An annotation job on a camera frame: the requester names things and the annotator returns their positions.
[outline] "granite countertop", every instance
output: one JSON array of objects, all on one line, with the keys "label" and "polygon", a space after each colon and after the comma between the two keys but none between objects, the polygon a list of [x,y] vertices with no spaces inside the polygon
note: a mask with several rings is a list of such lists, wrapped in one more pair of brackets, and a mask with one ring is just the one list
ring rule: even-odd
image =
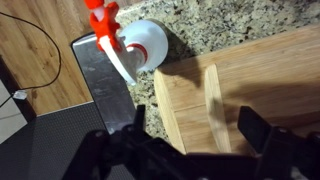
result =
[{"label": "granite countertop", "polygon": [[[117,21],[153,18],[172,33],[164,64],[320,22],[317,0],[151,0],[121,9]],[[147,132],[167,140],[158,111],[153,71],[129,87],[135,104],[146,104]]]}]

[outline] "bamboo cutting board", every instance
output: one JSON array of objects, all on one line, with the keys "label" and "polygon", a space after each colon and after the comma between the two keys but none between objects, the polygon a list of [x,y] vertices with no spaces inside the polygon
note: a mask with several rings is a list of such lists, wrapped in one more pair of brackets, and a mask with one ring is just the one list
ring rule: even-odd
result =
[{"label": "bamboo cutting board", "polygon": [[168,64],[155,72],[160,114],[181,152],[219,152],[206,109],[204,75],[216,66],[233,153],[248,153],[236,127],[249,105],[299,135],[320,130],[320,24]]}]

